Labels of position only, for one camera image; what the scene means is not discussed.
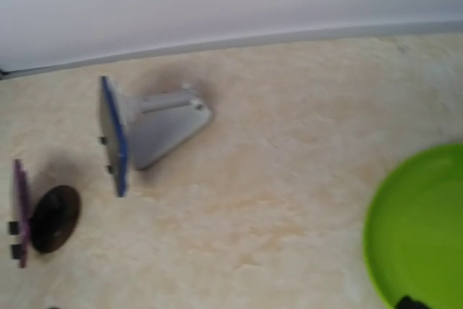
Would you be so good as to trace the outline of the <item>purple-cased phone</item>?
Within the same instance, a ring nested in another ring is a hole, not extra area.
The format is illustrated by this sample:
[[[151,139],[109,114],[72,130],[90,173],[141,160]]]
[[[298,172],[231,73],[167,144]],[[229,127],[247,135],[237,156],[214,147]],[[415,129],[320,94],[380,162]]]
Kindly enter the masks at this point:
[[[16,242],[10,245],[10,255],[19,268],[25,268],[30,248],[30,186],[27,171],[19,159],[13,160],[11,203],[12,220],[7,230],[16,237]]]

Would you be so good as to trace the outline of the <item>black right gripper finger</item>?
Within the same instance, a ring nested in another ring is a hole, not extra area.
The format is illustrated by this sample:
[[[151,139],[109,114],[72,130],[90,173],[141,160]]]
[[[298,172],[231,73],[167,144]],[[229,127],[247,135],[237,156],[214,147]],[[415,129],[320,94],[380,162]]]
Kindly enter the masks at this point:
[[[394,307],[395,309],[429,309],[429,307],[419,300],[410,296],[403,296]]]

